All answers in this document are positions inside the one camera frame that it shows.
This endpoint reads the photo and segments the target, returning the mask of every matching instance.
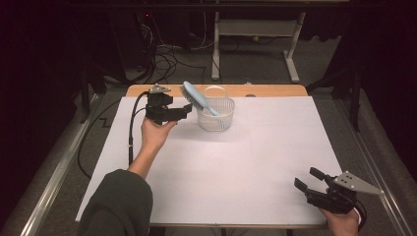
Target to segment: clear plastic basket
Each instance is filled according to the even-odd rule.
[[[204,95],[210,89],[221,89],[224,96],[209,96],[207,97],[208,104],[210,104],[218,113],[219,116],[213,116],[208,109],[198,110],[199,125],[207,131],[224,131],[230,128],[233,120],[234,101],[228,97],[226,89],[219,86],[211,86],[205,89]]]

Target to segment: wire mesh basket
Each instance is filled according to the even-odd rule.
[[[230,128],[233,120],[234,101],[227,96],[224,88],[219,86],[211,86],[205,89],[204,94],[210,89],[221,89],[224,96],[207,97],[208,104],[213,107],[220,115],[213,116],[208,109],[198,110],[199,125],[207,131],[224,131]]]

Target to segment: human hand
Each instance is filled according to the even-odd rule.
[[[322,208],[319,208],[319,210],[328,219],[328,228],[334,236],[358,235],[359,214],[355,209],[346,214],[331,213]]]
[[[170,121],[164,125],[158,125],[145,117],[142,123],[142,148],[150,148],[159,151],[168,138],[169,131],[178,123]]]

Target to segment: blue brush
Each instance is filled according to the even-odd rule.
[[[194,107],[196,107],[199,110],[208,109],[208,111],[213,116],[219,116],[220,113],[218,113],[214,108],[212,108],[208,101],[206,100],[206,97],[201,94],[192,84],[189,82],[184,82],[183,86],[180,87],[181,93],[184,95],[185,98],[187,98],[188,101],[193,103]]]

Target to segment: dark background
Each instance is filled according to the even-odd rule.
[[[387,131],[397,153],[412,168],[417,144],[417,18],[412,1],[392,1],[390,7],[375,13],[350,15],[334,12],[333,20],[321,12],[307,14],[301,39],[318,35],[321,40],[343,34],[327,76],[351,65],[359,69],[362,86]],[[141,38],[129,28],[117,29],[125,18],[106,14],[80,15],[65,9],[58,1],[15,1],[0,5],[0,78],[2,82],[2,126],[0,227],[15,207],[37,168],[59,135],[72,119],[73,98],[81,88],[81,73],[92,71],[90,83],[113,73],[124,81],[124,67],[132,61],[141,64],[147,56],[126,55],[123,42],[141,52]],[[241,18],[239,13],[222,13]],[[246,15],[249,18],[286,18],[294,13]],[[189,46],[189,32],[202,35],[201,18],[193,13],[154,13],[167,37]],[[208,13],[212,29],[213,13]],[[100,54],[103,48],[108,54]],[[341,78],[351,85],[352,78]],[[338,86],[339,81],[326,86]]]

